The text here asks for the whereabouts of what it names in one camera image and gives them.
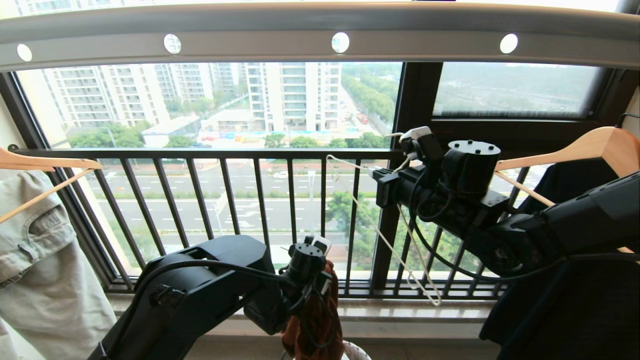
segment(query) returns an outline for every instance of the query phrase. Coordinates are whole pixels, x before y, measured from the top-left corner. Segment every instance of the brown cloth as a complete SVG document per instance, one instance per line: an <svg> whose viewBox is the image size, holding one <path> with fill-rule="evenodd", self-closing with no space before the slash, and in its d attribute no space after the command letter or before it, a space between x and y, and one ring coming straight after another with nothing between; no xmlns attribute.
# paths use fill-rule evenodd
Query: brown cloth
<svg viewBox="0 0 640 360"><path fill-rule="evenodd" d="M318 295L312 295L302 308L300 317L292 316L280 335L282 346L296 360L340 360L344 352L342 328L338 318L338 277L331 261L326 261L324 271L333 277L331 286L324 294L324 304ZM311 338L300 318L307 323ZM334 329L335 336L330 339ZM316 347L316 344L323 345L328 341L331 342L326 347Z"/></svg>

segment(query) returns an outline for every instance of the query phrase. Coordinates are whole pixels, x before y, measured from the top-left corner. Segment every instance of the car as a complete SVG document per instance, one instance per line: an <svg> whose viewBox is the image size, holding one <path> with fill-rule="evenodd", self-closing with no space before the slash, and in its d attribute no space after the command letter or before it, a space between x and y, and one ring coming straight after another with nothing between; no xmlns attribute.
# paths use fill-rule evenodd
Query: car
<svg viewBox="0 0 640 360"><path fill-rule="evenodd" d="M277 173L273 174L273 177L276 179L286 179L289 177L289 172L288 171L278 171Z"/></svg>

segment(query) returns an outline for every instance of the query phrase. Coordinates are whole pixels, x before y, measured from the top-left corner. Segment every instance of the balcony railing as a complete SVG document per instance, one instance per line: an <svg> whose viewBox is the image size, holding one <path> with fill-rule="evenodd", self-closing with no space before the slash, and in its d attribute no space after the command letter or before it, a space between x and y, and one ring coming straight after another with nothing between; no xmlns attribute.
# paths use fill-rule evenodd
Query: balcony railing
<svg viewBox="0 0 640 360"><path fill-rule="evenodd" d="M110 274L102 274L103 279L109 279L108 283L105 284L105 290L120 293L133 292L140 270L153 257L162 256L208 239L215 239L220 233L252 235L267 245L274 263L286 262L277 260L277 256L273 252L280 251L284 253L285 250L281 248L288 249L289 244L301 241L306 234L320 234L321 236L329 237L329 239L331 239L331 236L336 235L335 229L328 229L327 227L331 223L327 221L328 205L334 194L333 191L338 190L338 183L334 182L336 179L332 179L332 168L328 167L326 162L327 154L353 161L357 165L366 165L372 161L377 161L378 164L382 163L384 165L387 161L402 161L404 158L401 152L386 149L367 149L366 151L345 149L56 149L19 150L18 152L33 156L90 158L98 160L105 166L104 170L96 171L95 176L90 176L88 179L82 179L74 183L72 189L67 190L70 191L70 196L63 196L63 200L69 211L78 211L82 214L82 218L86 222L85 225L90 228L88 232L91 234L90 238L84 239L79 236L81 243L83 241L93 241L93 244L89 245L100 249L98 256L104 256L102 262L108 264L108 266L103 266L102 270L97 269L97 271L111 272ZM238 160L243 161L245 173L236 177L231 174L230 167L237 166ZM273 179L272 175L267 175L268 179L264 168L271 166L266 164L273 163L274 160L285 170L278 172L277 179ZM312 167L316 169L312 171L319 176L319 193L316 193L313 188L310 189L308 196L306 192L296 193L296 187L294 186L296 172L308 171L299 169L301 160L310 161L311 165L307 164L306 166L311 167L313 165ZM250 175L247 175L246 172L248 168L252 169ZM213 174L212 171L216 171L216 173L219 171L219 176ZM363 175L365 179L368 179L366 174L361 174L357 168L342 168L340 171L342 172L341 177L344 177L344 179L348 177L349 183L353 181L353 187L349 190L353 191L352 194L354 196L358 196L359 188L362 186L360 176ZM68 177L72 175L72 171L71 169L65 169L65 174L58 174ZM176 181L173 177L177 174L180 175L180 181ZM520 178L523 179L525 175L526 171L521 172ZM286 188L288 192L280 192L280 195L286 196L286 198L269 199L268 197L275 193L275 190L273 189L274 186L266 184L265 180L268 180L268 183L276 181L283 190ZM210 188L209 183L214 181L220 181L223 184L222 188L224 190L221 190L221 193L212 195L203 190L203 185L206 188ZM154 186L156 186L156 189L161 190L161 193L150 193L148 191L149 185L144 186L150 183L155 183ZM187 183L193 186L192 192L185 193L186 188L189 188ZM254 195L256 197L254 199L257 204L252 202L248 206L238 205L239 202L246 204L248 201L238 196L239 192L245 190L235 188L237 184L241 183L252 184L251 187L255 188ZM128 199L124 199L122 193L120 193L122 186L130 187L131 192ZM184 205L185 202L189 202L193 206L192 210L197 214L183 211L182 208L186 207ZM281 209L285 208L286 210L284 213L277 211L277 209L273 211L267 206L267 202L269 204L279 204ZM317 202L319 202L319 214L309 215L311 212L309 208ZM218 209L212 209L215 204L218 205ZM221 223L219 218L221 213L220 206L225 208L225 213L228 208L230 225ZM389 261L388 258L385 259L383 256L379 256L378 251L374 253L377 244L371 249L371 269L355 268L354 242L358 241L360 236L355 230L358 208L355 203L351 203L350 206L351 216L348 219L348 235L346 233L342 235L344 238L344 243L342 244L340 244L339 240L334 240L334 247L343 251L342 253L338 251L328 256L329 259L336 263L337 273L340 278L340 296L360 299L423 299L424 296L418 290L413 290L408 285L406 281L407 273L403 271L404 268L401 265L397 267L393 265L395 268L390 268L388 273L384 274L386 281L382 282L383 285L374 286L374 283L380 284L380 282L372 281L371 277L374 271L370 270L379 265L377 262L386 261L387 263L383 266L385 269L389 268L391 264L397 263L393 259ZM239 210L244 211L245 208L251 208L252 210L242 214L241 218ZM131 211L134 210L140 211L141 218L131 217ZM111 221L106 216L106 213L110 211L113 212ZM169 217L159 217L158 212L160 211L169 213L170 215L166 215ZM287 226L287 235L284 235L282 231L274 231L268 226L269 219L273 221L277 217L285 217L285 213L289 213L288 215L291 217L290 227ZM247 219L247 216L250 216L251 219L260 218L261 233L260 231L257 233L255 231L247 231L243 227L246 224L245 219ZM301 233L301 226L308 227L303 224L308 223L309 217L315 216L319 216L319 228L305 229ZM380 219L388 216L393 215L389 215L387 210L383 209L380 213ZM142 220L144 220L146 228L148 228L148 233L152 239L151 244L142 243L141 238L132 230L132 223L137 222L140 224ZM186 222L196 224L201 228L199 231L187 229ZM175 225L175 231L168 232L163 230L166 229L167 223ZM437 228L433 232L432 244L434 248L438 248L438 242L441 242L443 233L441 228ZM410 238L406 234L400 235L401 238L404 238L404 243L398 243L395 236L392 236L390 240L396 239L396 249L398 253L401 252L403 261L406 261L410 250ZM173 239L173 243L167 240L169 237ZM151 252L155 253L157 251L154 256L150 257L149 254L145 254L144 247L149 246L153 248ZM455 249L454 253L455 257L452 258L452 262L459 265L465 257L465 250L461 246L461 241L459 241L458 248ZM502 293L503 289L500 282L473 280L456 273L454 270L435 270L433 265L433 258L428 257L429 273L444 299L495 300ZM415 271L420 269L412 270L414 270L414 275L419 274L417 278L422 277L422 282L429 289L424 273ZM483 273L484 267L479 263L476 269L470 270L475 270L478 274L487 274L486 272Z"/></svg>

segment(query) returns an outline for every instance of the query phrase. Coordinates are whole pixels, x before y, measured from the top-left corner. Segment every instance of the wooden hanger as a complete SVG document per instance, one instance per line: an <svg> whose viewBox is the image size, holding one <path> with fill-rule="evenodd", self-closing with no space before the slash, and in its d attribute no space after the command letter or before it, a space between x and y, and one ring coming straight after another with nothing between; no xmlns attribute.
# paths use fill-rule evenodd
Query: wooden hanger
<svg viewBox="0 0 640 360"><path fill-rule="evenodd" d="M13 152L7 151L5 149L0 148L0 168L14 169L14 170L42 170L42 171L54 171L54 167L76 167L76 168L84 168L85 170L80 172L79 174L71 177L63 181L62 183L54 186L53 188L47 190L44 193L34 197L33 199L25 202L24 204L18 206L17 208L9 211L7 214L4 214L0 217L0 224L7 221L9 218L15 216L17 213L24 211L25 209L31 207L33 204L41 201L42 199L48 197L54 192L64 188L65 186L77 181L81 177L89 174L90 172L102 169L102 165L97 161L87 160L87 159L67 159L67 158L41 158L37 156L25 156L20 154L15 154Z"/></svg>
<svg viewBox="0 0 640 360"><path fill-rule="evenodd" d="M618 177L627 176L640 169L640 142L627 130L604 126L589 131L556 152L500 160L495 171L593 158L604 159Z"/></svg>

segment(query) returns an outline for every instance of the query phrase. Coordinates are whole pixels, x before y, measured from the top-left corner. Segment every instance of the windowsill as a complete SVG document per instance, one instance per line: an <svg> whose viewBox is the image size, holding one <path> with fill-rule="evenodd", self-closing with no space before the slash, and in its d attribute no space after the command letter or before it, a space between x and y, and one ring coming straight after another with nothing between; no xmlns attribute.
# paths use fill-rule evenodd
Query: windowsill
<svg viewBox="0 0 640 360"><path fill-rule="evenodd" d="M132 295L108 294L117 316ZM346 338L476 339L494 301L444 301L439 307L428 300L342 299L338 314ZM268 336L242 309L205 336Z"/></svg>

